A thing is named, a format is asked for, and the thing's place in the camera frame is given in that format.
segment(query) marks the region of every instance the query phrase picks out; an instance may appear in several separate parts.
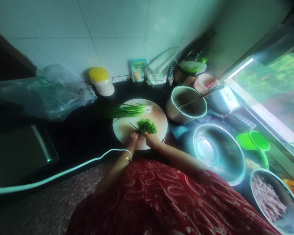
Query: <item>red patterned skirt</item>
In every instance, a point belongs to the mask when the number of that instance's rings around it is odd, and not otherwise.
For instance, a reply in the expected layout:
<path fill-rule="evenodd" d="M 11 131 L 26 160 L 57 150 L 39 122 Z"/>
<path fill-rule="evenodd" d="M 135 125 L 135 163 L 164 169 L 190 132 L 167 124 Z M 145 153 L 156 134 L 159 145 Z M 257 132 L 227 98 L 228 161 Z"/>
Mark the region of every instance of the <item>red patterned skirt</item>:
<path fill-rule="evenodd" d="M 212 171 L 191 179 L 140 159 L 105 194 L 75 209 L 67 234 L 279 234 L 239 193 Z"/>

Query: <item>white jar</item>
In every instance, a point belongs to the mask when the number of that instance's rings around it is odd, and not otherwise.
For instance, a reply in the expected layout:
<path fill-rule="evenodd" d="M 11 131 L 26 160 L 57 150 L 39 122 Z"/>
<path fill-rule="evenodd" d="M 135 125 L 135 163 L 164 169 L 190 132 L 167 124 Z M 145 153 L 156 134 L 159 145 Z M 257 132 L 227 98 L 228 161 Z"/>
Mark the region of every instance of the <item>white jar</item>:
<path fill-rule="evenodd" d="M 91 82 L 96 87 L 97 92 L 102 96 L 110 96 L 114 93 L 114 86 L 109 73 L 104 68 L 92 68 L 89 71 Z"/>

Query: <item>gold bracelet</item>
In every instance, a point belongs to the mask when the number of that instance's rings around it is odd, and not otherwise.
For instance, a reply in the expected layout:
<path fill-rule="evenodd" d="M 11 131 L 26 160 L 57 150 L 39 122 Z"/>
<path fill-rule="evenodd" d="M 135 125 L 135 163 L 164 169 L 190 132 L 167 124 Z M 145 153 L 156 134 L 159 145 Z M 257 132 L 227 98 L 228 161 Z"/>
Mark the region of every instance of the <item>gold bracelet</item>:
<path fill-rule="evenodd" d="M 128 160 L 129 162 L 131 162 L 131 159 L 129 157 L 126 157 L 126 156 L 123 156 L 123 155 L 122 155 L 122 157 L 124 157 L 126 160 Z"/>

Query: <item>metal bowl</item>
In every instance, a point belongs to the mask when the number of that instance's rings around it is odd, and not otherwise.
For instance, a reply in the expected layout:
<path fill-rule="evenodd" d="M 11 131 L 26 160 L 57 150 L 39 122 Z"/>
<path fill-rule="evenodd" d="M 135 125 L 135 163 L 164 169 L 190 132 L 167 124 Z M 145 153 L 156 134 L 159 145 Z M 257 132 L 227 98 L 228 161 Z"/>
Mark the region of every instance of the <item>metal bowl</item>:
<path fill-rule="evenodd" d="M 189 154 L 198 158 L 231 186 L 242 182 L 245 157 L 236 140 L 218 125 L 206 123 L 196 128 Z"/>
<path fill-rule="evenodd" d="M 252 188 L 252 178 L 255 174 L 262 176 L 273 187 L 281 202 L 287 207 L 287 212 L 284 214 L 284 218 L 281 218 L 275 222 L 271 222 L 269 218 L 263 213 L 258 201 L 255 198 L 255 194 Z M 250 177 L 247 178 L 247 182 L 244 185 L 243 196 L 280 233 L 294 234 L 294 195 L 285 185 L 285 183 L 275 174 L 262 168 L 254 169 L 251 172 Z"/>

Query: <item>yellow lid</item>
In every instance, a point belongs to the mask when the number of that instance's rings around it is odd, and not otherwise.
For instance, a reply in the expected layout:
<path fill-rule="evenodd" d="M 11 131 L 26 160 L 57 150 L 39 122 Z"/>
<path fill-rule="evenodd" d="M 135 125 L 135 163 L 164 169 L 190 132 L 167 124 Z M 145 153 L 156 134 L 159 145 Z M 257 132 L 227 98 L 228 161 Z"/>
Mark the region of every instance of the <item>yellow lid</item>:
<path fill-rule="evenodd" d="M 108 70 L 104 68 L 92 68 L 89 71 L 89 76 L 92 80 L 96 82 L 101 82 L 109 78 Z"/>

